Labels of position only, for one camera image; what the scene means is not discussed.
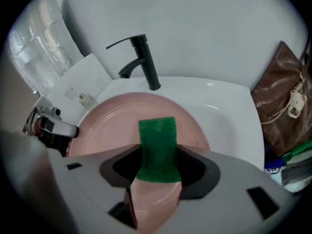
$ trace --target white wall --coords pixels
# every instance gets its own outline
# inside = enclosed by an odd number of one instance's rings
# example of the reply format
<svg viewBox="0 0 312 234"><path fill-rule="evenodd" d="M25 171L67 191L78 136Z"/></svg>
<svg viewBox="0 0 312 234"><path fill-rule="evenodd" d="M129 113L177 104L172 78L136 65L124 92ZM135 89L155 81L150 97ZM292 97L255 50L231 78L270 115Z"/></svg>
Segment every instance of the white wall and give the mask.
<svg viewBox="0 0 312 234"><path fill-rule="evenodd" d="M107 72L136 55L129 42L147 35L160 76L202 77L252 87L280 40L300 56L306 26L288 0L64 0L65 23L86 55ZM143 76L136 68L133 76Z"/></svg>

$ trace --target sink basin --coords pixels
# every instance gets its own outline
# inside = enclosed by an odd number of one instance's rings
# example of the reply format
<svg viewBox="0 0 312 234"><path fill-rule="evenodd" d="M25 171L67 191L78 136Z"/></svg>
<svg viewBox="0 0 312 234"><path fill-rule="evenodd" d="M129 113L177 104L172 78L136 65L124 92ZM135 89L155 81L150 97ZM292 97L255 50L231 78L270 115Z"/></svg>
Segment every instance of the sink basin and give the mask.
<svg viewBox="0 0 312 234"><path fill-rule="evenodd" d="M178 142L185 141L183 144L195 145L207 151L210 148L214 152L246 160L263 170L264 147L261 125L248 88L200 78L160 77L159 80L161 88L156 91L149 90L145 78L113 80L97 98L98 103L103 101L104 103L96 107L88 117L86 114L84 116L87 117L85 121L82 119L80 123L82 132L80 137L73 141L71 155L83 155L116 148L116 141L105 142L101 139L101 136L108 136L109 140L115 139L116 136L120 135L120 132L126 131L119 131L115 127L118 124L116 122L109 125L109 120L114 118L114 114L118 114L117 119L126 126L131 125L133 121L137 122L139 119L149 118L157 114L159 114L158 117L171 116L170 113L174 111L180 112L180 114L174 113L177 122ZM124 113L125 107L122 104L125 103L127 104L126 108L131 108L132 100L128 99L128 95L124 95L131 92L160 95L176 102L182 108L175 103L168 102L169 106L165 107L167 111L161 112L162 107L155 106L155 108L145 108L143 111L150 112L150 115L142 116L138 113L140 107L152 104L154 100L158 100L158 97L134 93L132 94L134 100L138 95L143 96L144 98L140 98L140 101L145 101L146 105L140 104L132 107L130 115L133 115L134 119L129 119L129 113ZM158 104L165 103L165 98L162 99L164 101L160 100ZM113 104L117 106L114 106L116 110L114 109L114 112L111 113L109 107ZM103 110L105 114L99 117L95 111L100 109L105 109ZM181 115L181 118L188 119L184 124L188 128L179 132L178 125L181 121L179 118ZM93 119L91 119L92 126L89 127L90 118ZM130 126L126 132L133 133L131 139L123 136L119 138L117 145L133 144L130 143L131 141L139 142L138 129ZM85 143L84 138L89 139L89 144L85 144L85 148L82 148ZM92 188L84 186L83 182L81 186L94 202L105 211L109 211L104 204L105 192L94 194ZM151 233L164 223L175 211L180 191L180 183L150 183L135 179L131 185L131 192L138 230Z"/></svg>
<svg viewBox="0 0 312 234"><path fill-rule="evenodd" d="M260 120L247 87L210 79L160 77L161 88L149 90L145 78L113 80L98 103L130 92L145 92L173 100L188 111L203 130L211 151L230 155L264 169Z"/></svg>

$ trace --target faucet handle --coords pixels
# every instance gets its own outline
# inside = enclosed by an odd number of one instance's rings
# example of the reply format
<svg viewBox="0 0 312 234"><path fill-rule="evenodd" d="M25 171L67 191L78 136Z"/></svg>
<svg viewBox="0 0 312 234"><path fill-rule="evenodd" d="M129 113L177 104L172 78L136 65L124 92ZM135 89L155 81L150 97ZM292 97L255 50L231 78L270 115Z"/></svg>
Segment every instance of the faucet handle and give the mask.
<svg viewBox="0 0 312 234"><path fill-rule="evenodd" d="M79 127L62 121L62 118L59 116L60 109L56 107L53 109L35 107L27 119L25 126L27 132L32 136L36 135L33 131L33 123L36 115L41 118L40 129L46 133L69 138L76 138L79 134Z"/></svg>
<svg viewBox="0 0 312 234"><path fill-rule="evenodd" d="M120 43L120 42L128 40L128 39L130 40L132 47L137 47L138 45L143 45L144 43L147 42L146 35L142 34L142 35L137 35L137 36L133 36L133 37L128 37L128 38L125 38L125 39L120 40L118 42L115 42L115 43L109 45L108 47L106 47L106 49L109 49L110 47L113 47L117 43Z"/></svg>

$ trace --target small bottle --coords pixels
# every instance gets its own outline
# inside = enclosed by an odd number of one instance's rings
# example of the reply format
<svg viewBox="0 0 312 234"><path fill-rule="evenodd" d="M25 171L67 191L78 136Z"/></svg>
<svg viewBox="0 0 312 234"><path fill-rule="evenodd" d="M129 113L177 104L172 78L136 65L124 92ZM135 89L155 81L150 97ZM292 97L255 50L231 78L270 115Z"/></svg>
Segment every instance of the small bottle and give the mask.
<svg viewBox="0 0 312 234"><path fill-rule="evenodd" d="M98 104L97 101L89 93L81 93L79 95L79 98L79 103L89 111L94 109Z"/></svg>

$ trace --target brown bag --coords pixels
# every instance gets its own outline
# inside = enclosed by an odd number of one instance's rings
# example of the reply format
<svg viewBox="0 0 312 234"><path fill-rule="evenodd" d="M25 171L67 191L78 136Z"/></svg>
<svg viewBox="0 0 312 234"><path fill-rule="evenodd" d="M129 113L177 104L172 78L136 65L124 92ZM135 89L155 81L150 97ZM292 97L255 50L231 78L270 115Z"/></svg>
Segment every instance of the brown bag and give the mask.
<svg viewBox="0 0 312 234"><path fill-rule="evenodd" d="M277 156L312 138L312 80L308 73L310 61L311 55L303 67L286 43L281 41L252 92L261 123L268 122L288 104L291 90L301 80L300 72L305 78L302 89L307 102L299 117L291 118L285 110L274 122L261 125L264 136Z"/></svg>

